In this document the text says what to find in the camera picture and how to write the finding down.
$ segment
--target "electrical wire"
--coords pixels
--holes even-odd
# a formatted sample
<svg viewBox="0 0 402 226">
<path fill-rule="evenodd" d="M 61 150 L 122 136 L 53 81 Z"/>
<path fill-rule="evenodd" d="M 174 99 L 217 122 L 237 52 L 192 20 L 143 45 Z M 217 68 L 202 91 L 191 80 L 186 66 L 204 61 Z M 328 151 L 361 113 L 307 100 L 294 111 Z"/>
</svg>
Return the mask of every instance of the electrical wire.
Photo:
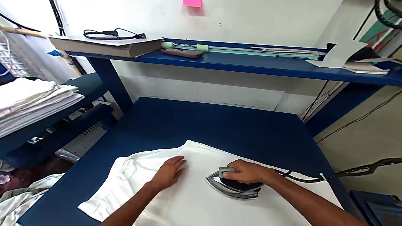
<svg viewBox="0 0 402 226">
<path fill-rule="evenodd" d="M 325 96 L 326 94 L 328 94 L 329 92 L 330 92 L 331 90 L 328 90 L 326 93 L 324 93 L 323 95 L 321 95 L 318 99 L 320 99 L 321 97 L 323 97 L 323 96 Z M 306 110 L 311 106 L 311 105 L 316 105 L 316 104 L 318 104 L 318 103 L 322 103 L 322 102 L 324 102 L 328 97 L 330 97 L 331 95 L 333 94 L 333 92 L 332 93 L 330 93 L 328 96 L 326 96 L 325 98 L 324 98 L 324 100 L 322 100 L 322 101 L 320 101 L 320 102 L 316 102 L 316 103 L 311 103 L 306 109 L 304 109 L 304 111 L 300 114 L 300 119 L 302 119 L 303 118 L 303 114 L 304 114 L 304 112 L 306 112 Z"/>
<path fill-rule="evenodd" d="M 127 31 L 127 32 L 130 32 L 135 35 L 130 36 L 130 37 L 119 37 L 119 33 L 117 32 L 117 30 Z M 93 37 L 90 35 L 110 35 L 113 37 Z M 136 34 L 132 31 L 128 31 L 123 28 L 116 28 L 113 31 L 102 31 L 102 32 L 86 29 L 86 30 L 84 30 L 84 36 L 88 39 L 94 39 L 94 40 L 127 40 L 127 39 L 145 39 L 146 38 L 146 35 L 144 33 Z"/>
<path fill-rule="evenodd" d="M 37 31 L 37 32 L 40 32 L 40 31 L 38 31 L 38 30 L 35 30 L 35 29 L 32 29 L 32 28 L 29 28 L 29 27 L 26 27 L 26 26 L 20 25 L 19 23 L 17 23 L 17 22 L 15 22 L 15 21 L 13 21 L 12 19 L 10 19 L 10 18 L 8 18 L 8 17 L 4 16 L 2 13 L 0 13 L 0 16 L 1 16 L 1 17 L 3 17 L 4 19 L 6 19 L 6 20 L 10 21 L 11 23 L 13 23 L 13 24 L 17 25 L 17 27 L 19 27 L 19 28 L 24 28 L 24 29 L 27 29 L 27 30 L 31 30 L 31 31 Z"/>
<path fill-rule="evenodd" d="M 402 12 L 399 9 L 397 9 L 393 4 L 391 4 L 389 0 L 384 0 L 384 4 L 396 16 L 402 17 Z"/>
<path fill-rule="evenodd" d="M 402 158 L 384 158 L 384 159 L 381 159 L 372 164 L 367 164 L 367 165 L 347 169 L 344 171 L 337 172 L 333 175 L 323 176 L 323 178 L 308 179 L 308 180 L 291 176 L 290 175 L 291 171 L 289 171 L 287 173 L 276 170 L 276 169 L 275 169 L 275 171 L 277 173 L 281 174 L 282 176 L 289 177 L 290 179 L 293 179 L 295 181 L 304 182 L 304 183 L 316 183 L 316 182 L 320 182 L 320 181 L 324 181 L 324 180 L 332 179 L 332 178 L 338 178 L 338 177 L 358 177 L 358 176 L 363 176 L 363 175 L 369 175 L 369 174 L 373 174 L 378 167 L 394 165 L 394 164 L 401 164 L 401 163 L 402 163 Z"/>
<path fill-rule="evenodd" d="M 325 140 L 325 139 L 326 139 L 327 137 L 329 137 L 330 135 L 332 135 L 332 134 L 334 134 L 334 133 L 336 133 L 336 132 L 338 132 L 338 131 L 340 131 L 340 130 L 346 128 L 346 127 L 348 127 L 349 125 L 351 125 L 351 124 L 353 124 L 353 123 L 356 123 L 356 122 L 359 122 L 359 121 L 361 121 L 361 120 L 363 120 L 363 119 L 369 117 L 374 111 L 376 111 L 376 110 L 382 108 L 383 106 L 385 106 L 386 104 L 388 104 L 389 102 L 391 102 L 396 96 L 398 96 L 398 95 L 401 94 L 401 93 L 402 93 L 402 90 L 399 91 L 399 92 L 397 92 L 396 94 L 394 94 L 394 95 L 393 95 L 391 98 L 389 98 L 388 100 L 386 100 L 386 101 L 382 102 L 381 104 L 377 105 L 375 108 L 373 108 L 371 111 L 367 112 L 365 115 L 361 116 L 360 118 L 355 119 L 355 120 L 349 122 L 348 124 L 346 124 L 346 125 L 344 125 L 344 126 L 338 128 L 338 129 L 334 130 L 332 133 L 330 133 L 330 134 L 324 136 L 324 137 L 321 138 L 319 141 L 317 141 L 317 144 L 320 143 L 320 142 L 322 142 L 323 140 Z"/>
<path fill-rule="evenodd" d="M 377 17 L 378 21 L 387 27 L 397 29 L 397 30 L 402 30 L 402 25 L 396 25 L 384 18 L 384 15 L 381 13 L 381 9 L 380 9 L 379 5 L 380 5 L 380 0 L 374 0 L 374 12 L 375 12 L 375 16 Z M 399 10 L 396 10 L 396 11 L 394 11 L 392 9 L 389 9 L 389 10 L 392 11 L 394 14 L 400 13 Z"/>
<path fill-rule="evenodd" d="M 307 113 L 304 115 L 303 119 L 301 121 L 304 122 L 304 120 L 306 119 L 306 116 L 308 115 L 308 113 L 310 112 L 311 108 L 313 107 L 313 105 L 315 104 L 315 102 L 318 100 L 319 96 L 321 95 L 321 93 L 324 91 L 325 87 L 327 86 L 329 80 L 327 80 L 324 84 L 324 86 L 322 87 L 321 91 L 318 93 L 316 99 L 314 100 L 314 102 L 312 103 L 312 105 L 310 105 L 310 108 L 307 110 Z"/>
<path fill-rule="evenodd" d="M 357 36 L 360 34 L 361 30 L 364 28 L 364 25 L 366 25 L 367 20 L 369 20 L 371 14 L 373 13 L 375 8 L 375 5 L 373 6 L 373 8 L 370 10 L 369 14 L 367 15 L 366 19 L 364 19 L 363 23 L 361 24 L 360 28 L 357 30 L 355 36 L 353 37 L 353 40 L 356 40 Z"/>
<path fill-rule="evenodd" d="M 7 44 L 7 50 L 8 50 L 8 59 L 10 61 L 10 68 L 8 68 L 5 72 L 0 74 L 0 76 L 4 76 L 7 73 L 9 73 L 12 69 L 12 59 L 11 59 L 11 50 L 10 50 L 10 42 L 8 41 L 7 36 L 3 33 L 3 31 L 0 29 L 0 33 L 3 35 L 3 37 L 6 39 L 6 44 Z"/>
<path fill-rule="evenodd" d="M 54 3 L 54 0 L 49 0 L 49 2 L 50 2 L 50 6 L 51 6 L 51 8 L 53 10 L 53 13 L 54 13 L 54 15 L 56 17 L 57 25 L 59 26 L 60 36 L 66 35 L 66 32 L 64 31 L 64 27 L 63 27 L 63 23 L 62 23 L 59 11 L 56 8 L 56 4 Z"/>
</svg>

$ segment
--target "blue ironing table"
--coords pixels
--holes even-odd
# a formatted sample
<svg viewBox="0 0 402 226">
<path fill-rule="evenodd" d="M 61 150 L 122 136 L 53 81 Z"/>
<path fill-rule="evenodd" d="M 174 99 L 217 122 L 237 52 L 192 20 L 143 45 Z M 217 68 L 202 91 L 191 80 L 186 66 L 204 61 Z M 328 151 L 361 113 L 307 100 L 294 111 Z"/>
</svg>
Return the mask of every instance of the blue ironing table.
<svg viewBox="0 0 402 226">
<path fill-rule="evenodd" d="M 77 206 L 99 189 L 116 158 L 179 147 L 186 140 L 312 177 L 334 173 L 297 115 L 141 97 L 18 223 L 98 225 Z M 338 179 L 329 183 L 344 209 L 352 212 L 344 186 Z"/>
</svg>

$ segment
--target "wooden stick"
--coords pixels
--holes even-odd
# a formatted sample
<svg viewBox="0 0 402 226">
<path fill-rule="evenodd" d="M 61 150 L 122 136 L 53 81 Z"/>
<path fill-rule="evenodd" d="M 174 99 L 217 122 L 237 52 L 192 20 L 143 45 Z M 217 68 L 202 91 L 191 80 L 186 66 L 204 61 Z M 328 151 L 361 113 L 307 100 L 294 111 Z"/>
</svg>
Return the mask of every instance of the wooden stick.
<svg viewBox="0 0 402 226">
<path fill-rule="evenodd" d="M 1 26 L 1 25 L 0 25 L 0 29 L 5 32 L 8 32 L 8 33 L 14 33 L 14 34 L 20 34 L 20 35 L 30 35 L 30 36 L 47 39 L 47 35 L 43 34 L 42 32 L 38 32 L 38 31 L 31 31 L 31 30 L 27 30 L 27 29 L 13 28 L 13 27 L 5 27 L 5 26 Z"/>
</svg>

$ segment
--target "iron cord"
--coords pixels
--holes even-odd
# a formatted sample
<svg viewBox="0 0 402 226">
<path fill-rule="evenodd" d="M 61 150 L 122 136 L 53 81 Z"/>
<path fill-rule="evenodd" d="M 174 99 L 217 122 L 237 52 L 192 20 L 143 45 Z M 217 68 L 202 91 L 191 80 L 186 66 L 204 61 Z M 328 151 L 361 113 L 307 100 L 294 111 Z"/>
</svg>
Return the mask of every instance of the iron cord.
<svg viewBox="0 0 402 226">
<path fill-rule="evenodd" d="M 401 164 L 401 163 L 402 163 L 402 158 L 384 158 L 384 159 L 381 159 L 372 164 L 367 164 L 367 165 L 358 166 L 355 168 L 350 168 L 350 169 L 347 169 L 344 171 L 337 172 L 333 175 L 324 176 L 324 177 L 326 179 L 332 179 L 332 178 L 338 178 L 338 177 L 357 177 L 357 176 L 362 176 L 362 175 L 369 175 L 369 174 L 373 174 L 378 167 L 394 165 L 394 164 Z M 289 177 L 290 179 L 299 181 L 299 182 L 316 183 L 316 182 L 324 181 L 324 178 L 301 179 L 301 178 L 291 176 L 289 174 L 289 172 L 285 173 L 285 172 L 279 171 L 277 169 L 275 169 L 275 171 L 284 177 Z"/>
</svg>

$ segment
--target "floor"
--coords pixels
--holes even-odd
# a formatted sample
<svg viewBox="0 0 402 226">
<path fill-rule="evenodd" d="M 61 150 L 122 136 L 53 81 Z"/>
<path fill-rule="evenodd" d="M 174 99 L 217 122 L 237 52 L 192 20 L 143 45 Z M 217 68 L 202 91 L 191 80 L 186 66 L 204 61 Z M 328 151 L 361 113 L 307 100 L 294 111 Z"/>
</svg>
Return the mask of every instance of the floor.
<svg viewBox="0 0 402 226">
<path fill-rule="evenodd" d="M 0 172 L 0 175 L 10 175 L 11 180 L 0 185 L 0 197 L 4 192 L 17 188 L 28 187 L 33 182 L 52 174 L 67 172 L 73 163 L 57 156 L 49 156 L 42 164 L 34 168 L 18 168 L 11 172 Z"/>
</svg>

